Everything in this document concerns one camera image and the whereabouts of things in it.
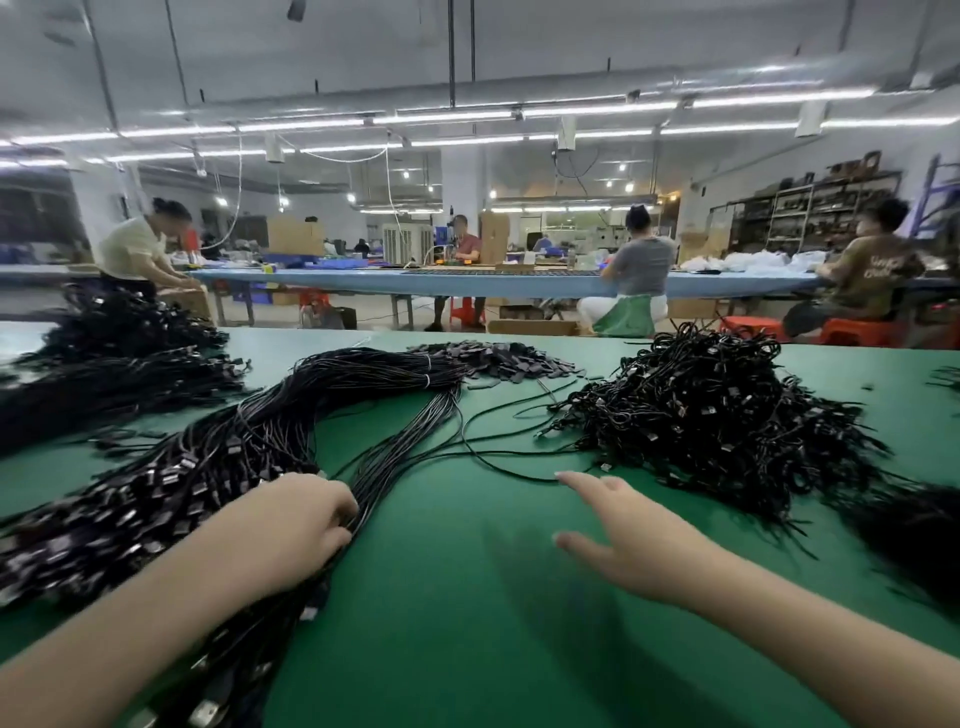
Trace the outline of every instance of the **red plastic stool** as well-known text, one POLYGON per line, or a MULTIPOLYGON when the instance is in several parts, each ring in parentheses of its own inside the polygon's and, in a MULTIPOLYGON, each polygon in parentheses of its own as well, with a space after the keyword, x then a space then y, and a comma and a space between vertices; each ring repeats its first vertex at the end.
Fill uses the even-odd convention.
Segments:
MULTIPOLYGON (((473 299, 470 297, 464 297, 464 304, 459 308, 454 305, 456 299, 450 299, 450 324, 453 324, 454 319, 460 319, 461 326, 466 324, 467 326, 473 325, 473 299)), ((487 323, 487 311, 480 311, 480 322, 483 324, 487 323)))
POLYGON ((744 329, 747 329, 752 336, 770 333, 782 344, 790 342, 790 338, 783 331, 783 322, 777 319, 767 319, 763 316, 725 316, 720 320, 721 331, 738 334, 744 329))
POLYGON ((898 347, 900 325, 892 321, 829 319, 820 331, 819 344, 839 347, 898 347))

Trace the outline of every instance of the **worker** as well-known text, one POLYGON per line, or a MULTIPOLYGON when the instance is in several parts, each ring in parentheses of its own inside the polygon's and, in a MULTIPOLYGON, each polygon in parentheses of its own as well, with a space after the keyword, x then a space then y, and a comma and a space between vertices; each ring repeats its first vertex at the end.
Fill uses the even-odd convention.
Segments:
POLYGON ((677 257, 668 237, 653 234, 650 213, 634 205, 625 220, 630 240, 607 261, 600 278, 616 286, 616 298, 585 298, 580 317, 605 336, 653 336, 666 318, 666 277, 677 257))
POLYGON ((121 223, 93 245, 93 262, 107 290, 127 290, 147 299, 156 298, 157 287, 199 288, 196 279, 178 273, 166 254, 168 237, 186 235, 193 217, 176 200, 154 197, 154 212, 121 223))
POLYGON ((783 332, 793 338, 821 328, 829 319, 883 319, 891 312, 894 291, 924 271, 913 245, 896 234, 910 206, 887 198, 866 209, 856 224, 857 237, 836 261, 816 270, 833 284, 817 301, 797 303, 783 317, 783 332))
MULTIPOLYGON (((557 477, 595 512, 609 545, 575 532, 554 544, 614 586, 730 632, 850 725, 960 725, 960 660, 726 551, 618 477, 557 477)), ((4 725, 112 725, 218 624, 322 568, 350 542, 341 523, 356 513, 346 485, 316 475, 254 488, 0 667, 4 725)), ((451 650, 450 659, 470 657, 451 650)))
MULTIPOLYGON (((457 252, 454 257, 457 260, 476 263, 480 260, 480 249, 483 247, 483 241, 476 235, 467 232, 467 216, 455 215, 453 218, 453 244, 457 246, 457 252)), ((443 331, 444 325, 441 319, 444 316, 444 306, 447 296, 437 296, 433 300, 433 323, 428 326, 426 331, 443 331)), ((484 306, 487 304, 486 298, 473 299, 473 321, 467 323, 468 328, 483 328, 480 323, 480 314, 483 313, 484 306)))

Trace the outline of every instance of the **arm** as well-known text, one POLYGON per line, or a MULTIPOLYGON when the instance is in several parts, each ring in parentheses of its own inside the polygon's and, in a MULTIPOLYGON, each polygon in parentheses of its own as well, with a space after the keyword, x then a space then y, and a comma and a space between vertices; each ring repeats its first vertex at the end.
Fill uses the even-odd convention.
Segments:
POLYGON ((613 584, 682 607, 776 662, 863 728, 960 725, 960 661, 721 548, 616 477, 559 473, 610 546, 555 541, 613 584))
POLYGON ((200 288, 202 285, 198 280, 187 276, 171 276, 157 266, 155 258, 145 253, 131 253, 131 261, 134 271, 139 276, 151 280, 161 288, 200 288))
POLYGON ((110 725, 203 635, 299 583, 349 543, 338 523, 356 507, 346 485, 315 475, 253 489, 0 668, 4 725, 110 725))

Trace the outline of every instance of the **green apron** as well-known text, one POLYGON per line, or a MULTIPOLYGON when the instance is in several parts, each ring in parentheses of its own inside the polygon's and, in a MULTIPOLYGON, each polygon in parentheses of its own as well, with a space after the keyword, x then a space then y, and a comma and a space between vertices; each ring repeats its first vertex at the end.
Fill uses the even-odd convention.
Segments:
POLYGON ((656 327, 650 314, 650 296, 624 296, 593 325, 598 336, 652 338, 656 327))

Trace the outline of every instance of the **ceiling light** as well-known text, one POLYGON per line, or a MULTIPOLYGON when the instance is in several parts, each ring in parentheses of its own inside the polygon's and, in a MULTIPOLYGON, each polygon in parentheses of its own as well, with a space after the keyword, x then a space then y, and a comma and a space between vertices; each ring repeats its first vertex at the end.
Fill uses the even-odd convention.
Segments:
POLYGON ((236 129, 228 126, 210 127, 170 127, 163 129, 130 129, 120 135, 127 139, 141 139, 148 136, 201 136, 208 133, 234 133, 236 129))
POLYGON ((450 111, 446 113, 412 113, 407 115, 375 116, 374 124, 419 124, 443 121, 492 121, 494 119, 512 119, 512 111, 450 111))
POLYGON ((70 162, 66 159, 21 159, 20 165, 24 167, 67 167, 70 162))
POLYGON ((752 94, 750 96, 728 96, 716 99, 694 99, 695 109, 715 109, 717 107, 748 107, 761 104, 801 104, 804 101, 849 101, 872 96, 875 88, 828 88, 822 91, 798 91, 796 93, 752 94))
POLYGON ((649 136, 652 129, 597 129, 592 132, 577 132, 578 139, 605 139, 618 136, 649 136))
POLYGON ((143 154, 116 155, 107 157, 107 161, 150 161, 152 159, 192 159, 193 152, 145 152, 143 154))
POLYGON ((650 104, 601 104, 588 107, 544 107, 524 109, 523 118, 537 119, 545 116, 587 116, 609 113, 640 113, 642 111, 665 111, 675 109, 677 101, 656 101, 650 104))
POLYGON ((899 119, 830 119, 824 129, 858 129, 870 127, 945 127, 960 121, 960 116, 913 116, 899 119))
POLYGON ((115 139, 114 132, 62 133, 45 136, 15 136, 13 144, 27 146, 30 144, 60 144, 64 141, 98 141, 100 139, 115 139))
POLYGON ((313 121, 269 121, 261 124, 241 124, 241 132, 295 132, 300 129, 329 129, 331 127, 362 127, 363 119, 314 119, 313 121))
POLYGON ((664 127, 660 135, 668 134, 695 134, 721 132, 776 132, 783 129, 796 129, 796 121, 760 121, 744 124, 714 124, 699 127, 664 127))
POLYGON ((387 142, 386 144, 344 144, 339 147, 306 147, 301 149, 301 152, 305 154, 313 154, 319 152, 366 152, 367 150, 378 150, 378 149, 397 149, 403 145, 398 141, 387 142))
POLYGON ((421 139, 411 141, 413 147, 453 147, 468 144, 509 144, 510 142, 523 141, 521 134, 507 134, 501 136, 466 136, 459 139, 421 139))

